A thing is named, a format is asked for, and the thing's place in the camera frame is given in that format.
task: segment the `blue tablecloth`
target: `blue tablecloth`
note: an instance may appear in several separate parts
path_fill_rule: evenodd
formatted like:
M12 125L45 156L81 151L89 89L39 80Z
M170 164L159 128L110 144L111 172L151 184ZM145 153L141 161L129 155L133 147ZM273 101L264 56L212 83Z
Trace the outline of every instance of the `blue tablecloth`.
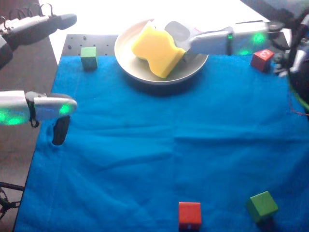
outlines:
M61 146L42 124L15 231L176 232L191 201L201 232L258 232L245 204L268 190L272 231L308 232L309 122L291 113L286 79L249 63L210 56L189 88L160 95L130 85L114 57L94 72L63 57L53 92L78 110Z

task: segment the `green block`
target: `green block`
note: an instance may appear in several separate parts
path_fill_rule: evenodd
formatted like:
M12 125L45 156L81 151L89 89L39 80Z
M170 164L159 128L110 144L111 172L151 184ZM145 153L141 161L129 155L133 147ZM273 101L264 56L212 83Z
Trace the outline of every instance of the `green block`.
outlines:
M98 57L96 47L83 47L81 59L85 70L93 70L98 67Z
M247 209L253 218L258 223L278 211L278 206L268 191L260 193L250 198L247 202Z

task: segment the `red cube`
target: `red cube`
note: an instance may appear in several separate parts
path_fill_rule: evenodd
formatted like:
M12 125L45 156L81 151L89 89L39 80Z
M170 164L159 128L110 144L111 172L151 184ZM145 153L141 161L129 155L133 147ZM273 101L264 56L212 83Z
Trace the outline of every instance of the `red cube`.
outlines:
M199 230L201 224L201 203L179 202L179 229Z
M275 55L272 51L265 49L253 54L251 66L261 72L267 71L270 68L271 58Z

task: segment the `brown floor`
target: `brown floor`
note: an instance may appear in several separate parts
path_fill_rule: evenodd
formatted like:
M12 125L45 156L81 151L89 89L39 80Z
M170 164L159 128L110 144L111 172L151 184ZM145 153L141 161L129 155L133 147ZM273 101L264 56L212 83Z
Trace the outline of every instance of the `brown floor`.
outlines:
M0 15L7 17L15 7L37 0L0 1ZM57 70L49 38L14 52L13 60L0 70L0 91L24 90L50 92ZM39 128L29 124L0 127L0 181L25 185ZM22 193L4 188L10 201L19 201ZM17 209L11 209L0 220L0 232L13 230Z

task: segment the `white plate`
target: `white plate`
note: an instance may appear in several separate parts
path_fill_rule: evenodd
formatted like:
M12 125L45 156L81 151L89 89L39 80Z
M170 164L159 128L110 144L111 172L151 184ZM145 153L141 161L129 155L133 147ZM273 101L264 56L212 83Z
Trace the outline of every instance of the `white plate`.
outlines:
M166 79L154 75L148 62L135 57L132 45L149 20L139 22L118 36L115 42L115 56L119 65L133 78L152 85L170 85L184 81L193 76L205 64L208 55L197 55L190 62L180 61Z

